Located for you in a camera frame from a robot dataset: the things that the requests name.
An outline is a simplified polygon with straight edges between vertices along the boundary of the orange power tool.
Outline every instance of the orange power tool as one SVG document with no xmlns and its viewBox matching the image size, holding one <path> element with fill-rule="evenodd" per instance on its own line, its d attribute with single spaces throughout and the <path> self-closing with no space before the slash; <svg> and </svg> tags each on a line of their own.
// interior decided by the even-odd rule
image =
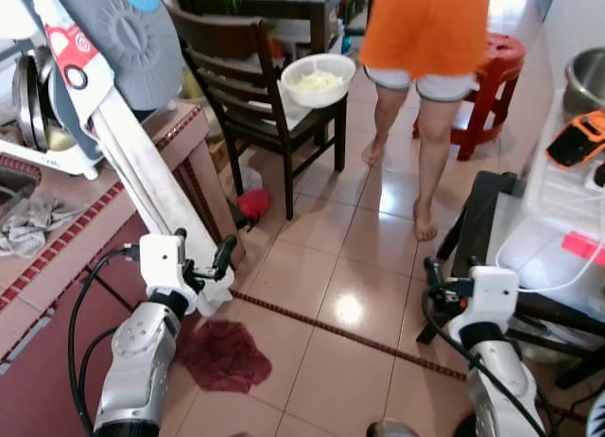
<svg viewBox="0 0 605 437">
<path fill-rule="evenodd" d="M 591 160 L 605 149 L 605 110 L 574 117 L 546 149 L 562 167 Z"/>
</svg>

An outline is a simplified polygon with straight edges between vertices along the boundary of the red cloth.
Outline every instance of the red cloth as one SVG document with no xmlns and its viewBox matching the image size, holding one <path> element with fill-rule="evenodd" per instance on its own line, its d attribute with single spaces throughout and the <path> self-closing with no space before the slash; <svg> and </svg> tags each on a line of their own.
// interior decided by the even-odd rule
<svg viewBox="0 0 605 437">
<path fill-rule="evenodd" d="M 237 207 L 253 223 L 267 212 L 268 204 L 269 193 L 265 188 L 253 189 L 237 198 Z"/>
<path fill-rule="evenodd" d="M 179 357 L 208 392 L 247 393 L 271 374 L 271 362 L 242 323 L 207 322 L 186 339 Z"/>
</svg>

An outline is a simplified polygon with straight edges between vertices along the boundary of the gray shorts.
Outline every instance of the gray shorts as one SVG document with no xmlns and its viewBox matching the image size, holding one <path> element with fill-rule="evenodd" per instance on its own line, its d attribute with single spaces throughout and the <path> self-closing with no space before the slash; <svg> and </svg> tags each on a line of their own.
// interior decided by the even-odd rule
<svg viewBox="0 0 605 437">
<path fill-rule="evenodd" d="M 386 70 L 365 66 L 369 80 L 390 90 L 409 88 L 412 79 L 406 70 Z M 475 75 L 439 76 L 424 75 L 416 81 L 418 94 L 425 99 L 438 102 L 456 102 L 464 99 L 475 83 Z"/>
</svg>

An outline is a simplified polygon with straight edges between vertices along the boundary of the white robotic arm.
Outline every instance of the white robotic arm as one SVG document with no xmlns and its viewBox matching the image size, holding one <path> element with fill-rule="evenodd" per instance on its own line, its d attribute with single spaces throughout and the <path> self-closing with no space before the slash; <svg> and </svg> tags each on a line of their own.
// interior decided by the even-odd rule
<svg viewBox="0 0 605 437">
<path fill-rule="evenodd" d="M 82 407 L 85 401 L 78 395 L 78 388 L 72 389 L 89 436 L 159 435 L 167 372 L 176 351 L 180 320 L 196 309 L 204 280 L 216 281 L 225 275 L 237 243 L 234 236 L 228 237 L 218 246 L 213 265 L 204 271 L 196 271 L 193 261 L 185 258 L 185 238 L 183 229 L 173 236 L 146 235 L 139 245 L 127 246 L 122 252 L 117 252 L 140 260 L 148 300 L 136 307 L 113 335 L 112 366 L 105 377 L 94 426 L 85 405 Z M 98 268 L 91 273 L 90 282 L 96 271 Z M 82 298 L 87 289 L 85 285 L 80 293 Z M 72 322 L 76 321 L 78 308 L 77 304 Z M 69 339 L 72 345 L 71 325 Z M 72 385 L 75 383 L 73 363 L 70 357 Z"/>
<path fill-rule="evenodd" d="M 439 294 L 444 302 L 451 303 L 468 300 L 464 311 L 450 321 L 449 337 L 431 322 L 456 350 L 472 359 L 467 384 L 475 416 L 458 428 L 455 437 L 545 436 L 534 404 L 537 393 L 534 377 L 504 337 L 517 303 L 516 273 L 498 267 L 474 266 L 470 278 L 445 281 L 436 260 L 426 258 L 424 268 L 429 289 L 423 297 L 423 310 L 430 322 L 426 303 L 429 296 Z M 407 425 L 390 420 L 372 424 L 367 435 L 418 437 Z"/>
</svg>

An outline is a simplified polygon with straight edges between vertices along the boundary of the red plastic stool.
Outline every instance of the red plastic stool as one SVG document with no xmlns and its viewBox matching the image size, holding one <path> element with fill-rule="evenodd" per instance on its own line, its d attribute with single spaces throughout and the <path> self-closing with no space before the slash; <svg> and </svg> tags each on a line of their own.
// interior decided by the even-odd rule
<svg viewBox="0 0 605 437">
<path fill-rule="evenodd" d="M 479 90 L 465 98 L 474 104 L 469 111 L 470 105 L 462 103 L 452 128 L 450 142 L 460 146 L 459 161 L 470 160 L 476 146 L 492 141 L 502 131 L 525 55 L 525 47 L 516 38 L 499 33 L 488 35 L 487 59 L 475 72 Z M 413 136 L 418 137 L 418 121 Z"/>
</svg>

